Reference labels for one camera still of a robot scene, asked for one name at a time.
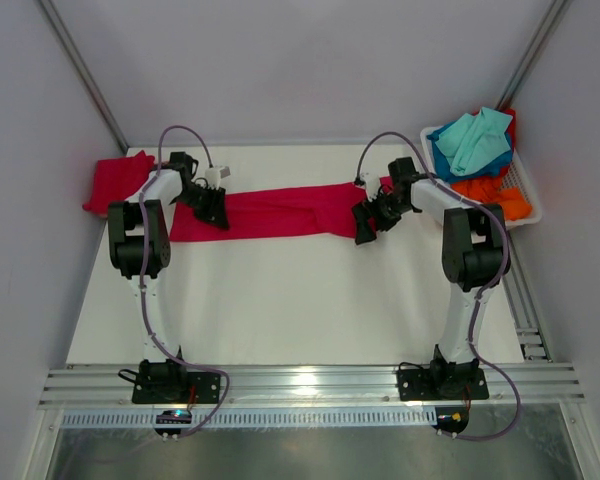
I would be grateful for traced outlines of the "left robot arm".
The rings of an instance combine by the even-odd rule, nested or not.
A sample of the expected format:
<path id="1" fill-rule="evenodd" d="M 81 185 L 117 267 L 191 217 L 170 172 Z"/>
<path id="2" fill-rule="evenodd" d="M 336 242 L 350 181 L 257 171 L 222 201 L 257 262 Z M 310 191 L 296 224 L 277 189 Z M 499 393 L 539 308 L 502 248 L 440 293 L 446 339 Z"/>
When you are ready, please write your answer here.
<path id="1" fill-rule="evenodd" d="M 196 177 L 197 169 L 198 161 L 189 154 L 173 152 L 167 163 L 151 170 L 136 193 L 108 207 L 110 260 L 132 288 L 145 334 L 138 369 L 119 372 L 134 386 L 136 404 L 215 405 L 220 399 L 220 371 L 184 362 L 161 284 L 171 261 L 170 208 L 187 206 L 202 223 L 229 229 L 226 190 L 221 186 L 229 169 L 211 165 L 201 178 Z"/>

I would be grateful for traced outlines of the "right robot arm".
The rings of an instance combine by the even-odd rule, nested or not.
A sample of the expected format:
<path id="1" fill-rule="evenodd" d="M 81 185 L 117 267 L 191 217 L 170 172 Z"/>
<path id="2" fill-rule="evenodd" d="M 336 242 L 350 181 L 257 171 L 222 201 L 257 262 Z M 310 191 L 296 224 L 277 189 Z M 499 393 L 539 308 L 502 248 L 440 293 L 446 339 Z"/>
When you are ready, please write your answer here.
<path id="1" fill-rule="evenodd" d="M 504 213 L 497 204 L 478 205 L 419 172 L 410 157 L 388 166 L 390 185 L 358 174 L 365 199 L 352 208 L 355 242 L 374 241 L 408 212 L 426 213 L 442 227 L 441 264 L 450 283 L 445 328 L 426 365 L 403 362 L 396 371 L 399 397 L 416 400 L 488 398 L 477 343 L 486 304 L 510 266 Z"/>

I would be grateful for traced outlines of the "magenta t shirt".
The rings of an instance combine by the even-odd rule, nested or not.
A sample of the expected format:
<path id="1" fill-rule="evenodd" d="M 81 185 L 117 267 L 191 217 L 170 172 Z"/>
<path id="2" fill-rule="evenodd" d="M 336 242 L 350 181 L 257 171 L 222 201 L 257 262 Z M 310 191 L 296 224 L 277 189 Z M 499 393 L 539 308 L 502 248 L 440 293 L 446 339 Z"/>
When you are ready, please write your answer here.
<path id="1" fill-rule="evenodd" d="M 191 207 L 178 204 L 170 240 L 194 243 L 319 234 L 352 239 L 352 208 L 366 198 L 364 188 L 349 182 L 226 194 L 227 230 L 203 222 Z"/>

